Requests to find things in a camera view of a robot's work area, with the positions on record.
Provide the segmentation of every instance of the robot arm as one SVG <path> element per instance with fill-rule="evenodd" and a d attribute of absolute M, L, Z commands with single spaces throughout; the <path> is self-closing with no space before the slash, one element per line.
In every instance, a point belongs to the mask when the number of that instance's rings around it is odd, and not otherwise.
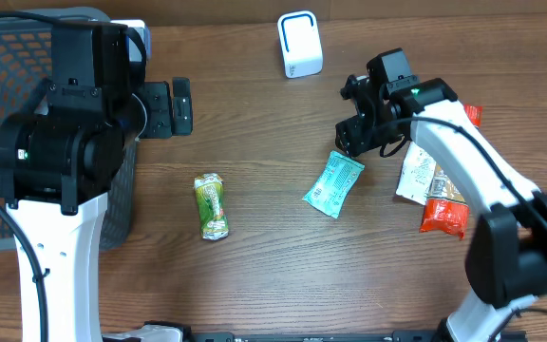
<path fill-rule="evenodd" d="M 0 13 L 9 16 L 52 25 L 51 81 L 43 81 L 47 93 L 34 105 L 46 95 L 47 115 L 25 105 L 0 126 L 0 198 L 41 268 L 41 274 L 33 272 L 36 263 L 16 239 L 23 340 L 103 341 L 98 253 L 107 191 L 135 140 L 191 133 L 189 81 L 174 79 L 174 101 L 166 82 L 144 81 L 144 23 L 136 30 L 126 25 L 134 22 Z M 42 282 L 45 293 L 36 294 L 35 284 Z M 154 324 L 105 340 L 179 342 L 180 335 L 177 328 Z"/>
<path fill-rule="evenodd" d="M 381 147 L 386 157 L 387 144 L 412 140 L 441 165 L 479 220 L 465 261 L 472 289 L 432 341 L 495 340 L 516 310 L 547 295 L 547 231 L 531 212 L 547 221 L 547 195 L 495 151 L 443 80 L 420 84 L 401 49 L 377 56 L 367 69 L 368 76 L 351 75 L 341 89 L 344 99 L 354 101 L 357 115 L 337 124 L 337 146 L 352 157 Z M 532 236 L 520 239 L 520 226 L 531 229 Z"/>

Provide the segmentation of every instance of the black wire mesh basket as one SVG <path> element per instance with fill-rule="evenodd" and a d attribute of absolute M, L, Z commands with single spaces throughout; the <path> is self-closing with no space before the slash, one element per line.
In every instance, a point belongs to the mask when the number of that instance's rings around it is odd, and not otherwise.
<path fill-rule="evenodd" d="M 91 8 L 38 9 L 32 12 L 60 19 L 110 20 L 101 11 Z M 45 23 L 0 19 L 0 124 L 23 105 L 42 79 L 50 76 L 50 30 L 51 26 Z M 45 105 L 40 105 L 37 111 L 46 114 L 45 108 Z M 126 149 L 122 168 L 109 191 L 101 250 L 124 243 L 130 232 L 135 160 L 136 144 L 133 144 Z M 3 199 L 0 199 L 0 205 L 5 205 Z M 0 218 L 0 250 L 14 248 L 11 230 Z"/>

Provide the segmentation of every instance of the white snack packet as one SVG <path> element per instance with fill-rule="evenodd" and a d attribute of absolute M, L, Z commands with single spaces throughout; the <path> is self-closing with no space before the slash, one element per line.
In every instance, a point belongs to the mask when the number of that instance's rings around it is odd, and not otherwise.
<path fill-rule="evenodd" d="M 434 168 L 434 159 L 416 143 L 411 142 L 403 161 L 396 195 L 425 205 L 429 185 L 434 178 Z"/>

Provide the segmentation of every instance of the teal snack packet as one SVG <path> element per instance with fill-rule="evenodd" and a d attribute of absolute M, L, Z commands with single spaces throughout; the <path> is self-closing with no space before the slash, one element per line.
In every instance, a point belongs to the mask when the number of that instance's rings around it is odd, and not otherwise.
<path fill-rule="evenodd" d="M 365 166 L 360 162 L 353 161 L 341 153 L 330 152 L 324 172 L 303 200 L 324 214 L 339 218 L 341 206 L 349 189 L 364 169 Z"/>

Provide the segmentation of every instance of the white cube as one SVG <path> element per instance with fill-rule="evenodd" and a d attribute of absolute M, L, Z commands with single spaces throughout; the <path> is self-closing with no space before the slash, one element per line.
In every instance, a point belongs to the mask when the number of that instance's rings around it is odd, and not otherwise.
<path fill-rule="evenodd" d="M 315 15 L 308 10 L 284 14 L 277 21 L 286 77 L 296 78 L 322 70 L 322 46 Z"/>

